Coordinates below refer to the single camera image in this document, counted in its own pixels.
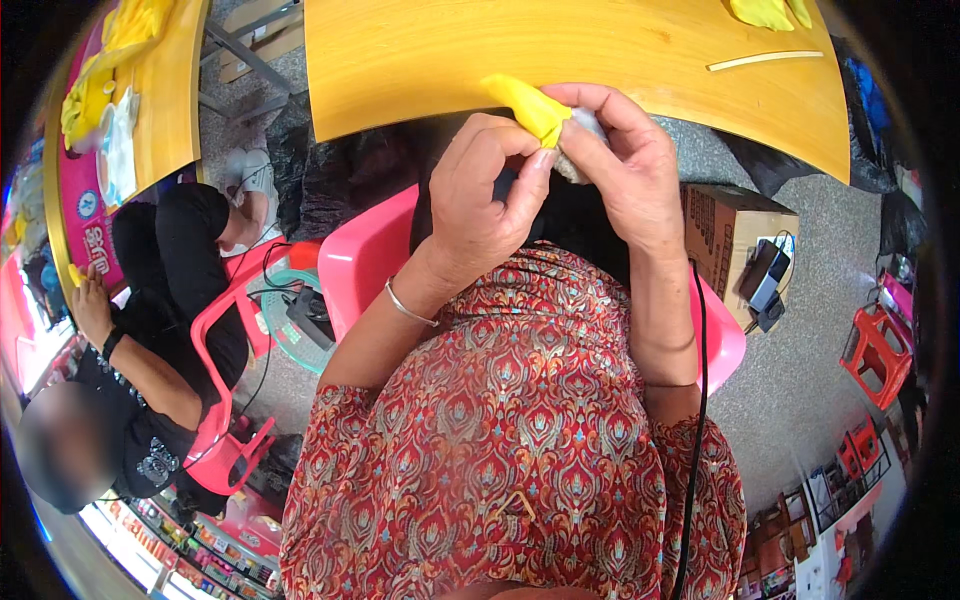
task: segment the black wristwatch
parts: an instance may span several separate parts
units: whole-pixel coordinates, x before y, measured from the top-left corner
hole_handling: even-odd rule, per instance
[[[113,354],[113,349],[116,348],[117,344],[120,342],[120,339],[125,335],[124,330],[118,326],[114,326],[110,331],[107,340],[104,342],[104,350],[100,352],[100,355],[104,357],[104,360],[110,362],[110,355]]]

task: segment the man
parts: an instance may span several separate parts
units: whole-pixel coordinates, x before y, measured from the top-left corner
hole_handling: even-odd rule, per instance
[[[228,288],[220,251],[250,248],[273,225],[269,163],[264,169],[268,177],[249,178],[264,185],[245,181],[239,207],[213,187],[185,183],[156,206],[128,204],[117,214],[113,242],[131,297],[117,309],[102,275],[86,270],[73,315],[89,347],[74,381],[27,407],[17,436],[28,485],[62,512],[79,511],[111,485],[153,496],[182,471],[198,426],[220,401],[189,328]],[[248,354],[236,307],[210,328],[206,345],[233,387]]]

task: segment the black shirt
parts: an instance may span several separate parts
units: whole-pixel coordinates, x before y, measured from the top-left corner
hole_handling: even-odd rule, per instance
[[[123,311],[114,312],[114,320],[122,322],[124,331],[137,343],[166,361],[186,380],[203,402],[203,420],[209,407],[220,401],[220,395],[189,337],[175,327],[154,327],[154,330],[145,327],[144,323],[156,324],[163,320],[145,310],[143,302],[128,301]],[[173,483],[197,433],[150,408],[143,395],[104,361],[93,346],[87,348],[81,358],[74,380],[95,387],[104,401],[115,408],[124,428],[124,455],[114,488],[126,496],[147,498]]]

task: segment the red patterned blouse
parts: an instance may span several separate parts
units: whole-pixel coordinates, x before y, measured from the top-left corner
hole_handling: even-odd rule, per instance
[[[452,300],[378,396],[317,390],[283,516],[286,597],[432,598],[489,580],[666,598],[696,417],[650,422],[629,297],[525,248]],[[736,587],[746,517],[704,434],[684,598]]]

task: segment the bracelet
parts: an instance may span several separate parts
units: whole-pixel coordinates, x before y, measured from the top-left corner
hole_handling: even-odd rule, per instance
[[[116,348],[123,336],[124,330],[117,326],[115,326],[113,330],[110,331],[109,336],[107,336],[107,340],[104,342],[104,350],[100,352],[100,355],[103,356],[104,360],[108,363],[110,362],[110,355],[113,354],[113,349]]]
[[[424,317],[421,317],[420,315],[407,310],[407,307],[404,306],[400,302],[400,300],[396,299],[396,295],[394,294],[394,288],[390,285],[393,280],[394,280],[393,277],[388,277],[387,282],[383,285],[383,289],[387,290],[387,294],[390,294],[390,300],[394,301],[394,306],[396,306],[396,310],[400,311],[401,313],[403,313],[404,315],[412,319],[416,319],[417,321],[420,321],[423,324],[430,325],[431,327],[436,327],[440,324],[439,321],[430,321],[429,319],[425,319]]]

